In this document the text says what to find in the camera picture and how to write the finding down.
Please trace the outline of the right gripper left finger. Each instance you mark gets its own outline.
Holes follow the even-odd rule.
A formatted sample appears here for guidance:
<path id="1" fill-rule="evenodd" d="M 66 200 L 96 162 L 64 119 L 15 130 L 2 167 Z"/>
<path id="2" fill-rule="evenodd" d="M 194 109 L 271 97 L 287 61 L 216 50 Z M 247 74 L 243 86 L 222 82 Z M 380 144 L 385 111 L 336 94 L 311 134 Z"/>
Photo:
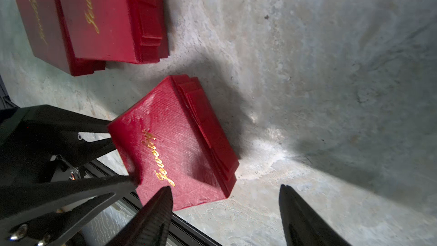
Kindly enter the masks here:
<path id="1" fill-rule="evenodd" d="M 172 214 L 173 195 L 170 187 L 166 186 L 161 188 L 107 245 L 164 246 Z"/>

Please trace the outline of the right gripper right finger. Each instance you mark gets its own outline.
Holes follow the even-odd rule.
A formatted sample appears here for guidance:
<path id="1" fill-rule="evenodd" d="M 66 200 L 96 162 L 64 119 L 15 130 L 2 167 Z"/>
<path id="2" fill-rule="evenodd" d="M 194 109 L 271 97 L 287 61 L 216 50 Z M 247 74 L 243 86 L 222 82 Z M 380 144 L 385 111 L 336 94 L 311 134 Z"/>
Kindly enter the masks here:
<path id="1" fill-rule="evenodd" d="M 291 186 L 281 185 L 279 209 L 288 246 L 349 245 Z"/>

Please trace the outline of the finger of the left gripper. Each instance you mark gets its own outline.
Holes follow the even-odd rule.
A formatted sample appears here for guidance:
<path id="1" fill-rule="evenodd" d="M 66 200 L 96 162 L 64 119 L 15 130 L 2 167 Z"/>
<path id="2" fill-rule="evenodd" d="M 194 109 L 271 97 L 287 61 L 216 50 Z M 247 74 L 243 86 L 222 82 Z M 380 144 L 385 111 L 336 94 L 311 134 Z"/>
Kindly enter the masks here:
<path id="1" fill-rule="evenodd" d="M 131 176 L 1 188 L 1 245 L 61 246 L 137 188 Z"/>
<path id="2" fill-rule="evenodd" d="M 116 149 L 111 138 L 84 140 L 80 133 L 108 133 L 109 121 L 40 105 L 1 110 L 2 178 L 77 178 L 78 167 Z"/>

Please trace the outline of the red jewelry box lid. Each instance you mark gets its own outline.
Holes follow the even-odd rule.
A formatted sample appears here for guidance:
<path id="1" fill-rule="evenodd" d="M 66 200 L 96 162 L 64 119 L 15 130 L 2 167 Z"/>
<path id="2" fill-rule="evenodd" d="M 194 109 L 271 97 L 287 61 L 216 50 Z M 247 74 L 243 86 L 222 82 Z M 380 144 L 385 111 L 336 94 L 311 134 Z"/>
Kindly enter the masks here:
<path id="1" fill-rule="evenodd" d="M 171 75 L 108 125 L 146 204 L 161 188 L 173 209 L 230 196 L 239 160 L 198 78 Z"/>

